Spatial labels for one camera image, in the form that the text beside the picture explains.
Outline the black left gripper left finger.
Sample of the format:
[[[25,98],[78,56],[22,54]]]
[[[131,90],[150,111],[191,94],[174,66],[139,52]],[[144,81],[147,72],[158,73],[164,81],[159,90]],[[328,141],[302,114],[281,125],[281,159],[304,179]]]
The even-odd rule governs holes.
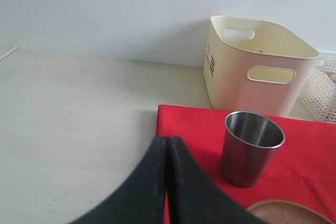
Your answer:
[[[128,178],[72,223],[163,223],[167,138],[154,137]]]

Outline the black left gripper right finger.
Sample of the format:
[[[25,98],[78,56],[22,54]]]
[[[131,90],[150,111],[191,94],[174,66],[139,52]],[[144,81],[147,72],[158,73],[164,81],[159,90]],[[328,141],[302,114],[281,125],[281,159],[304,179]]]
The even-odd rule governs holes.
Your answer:
[[[264,223],[215,185],[182,138],[169,137],[167,143],[170,223]]]

